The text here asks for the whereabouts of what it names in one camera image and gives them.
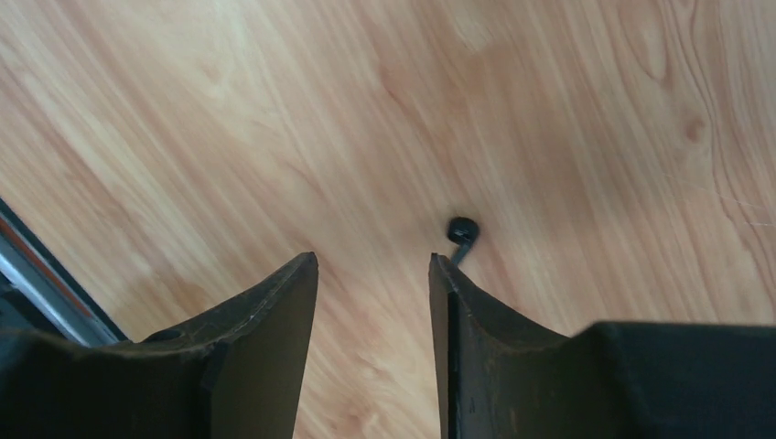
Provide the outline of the black earbud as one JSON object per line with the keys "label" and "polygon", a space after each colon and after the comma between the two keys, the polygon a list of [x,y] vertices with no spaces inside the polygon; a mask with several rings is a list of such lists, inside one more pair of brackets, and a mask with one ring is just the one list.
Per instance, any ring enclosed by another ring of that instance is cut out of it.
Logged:
{"label": "black earbud", "polygon": [[474,219],[467,217],[450,219],[447,224],[447,239],[457,245],[450,261],[456,266],[460,265],[479,236],[480,225]]}

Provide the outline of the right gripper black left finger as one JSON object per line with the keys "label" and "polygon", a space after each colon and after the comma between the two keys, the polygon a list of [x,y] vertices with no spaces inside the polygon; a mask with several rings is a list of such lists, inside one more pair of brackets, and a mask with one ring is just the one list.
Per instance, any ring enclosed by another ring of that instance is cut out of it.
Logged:
{"label": "right gripper black left finger", "polygon": [[1,334],[4,438],[289,438],[318,291],[303,252],[259,284],[140,342],[87,348]]}

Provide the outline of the right aluminium frame post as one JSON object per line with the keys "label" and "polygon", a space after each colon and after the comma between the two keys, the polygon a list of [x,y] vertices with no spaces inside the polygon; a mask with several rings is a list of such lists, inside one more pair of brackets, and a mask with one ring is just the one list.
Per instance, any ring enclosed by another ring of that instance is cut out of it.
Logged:
{"label": "right aluminium frame post", "polygon": [[40,329],[87,347],[128,339],[5,202],[1,203],[1,324]]}

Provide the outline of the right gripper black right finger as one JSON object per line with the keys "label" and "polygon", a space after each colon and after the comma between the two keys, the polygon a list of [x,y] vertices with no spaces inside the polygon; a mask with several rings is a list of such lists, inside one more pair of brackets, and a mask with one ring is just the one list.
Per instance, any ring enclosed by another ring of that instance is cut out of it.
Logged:
{"label": "right gripper black right finger", "polygon": [[775,330],[601,321],[565,337],[430,259],[445,438],[772,438]]}

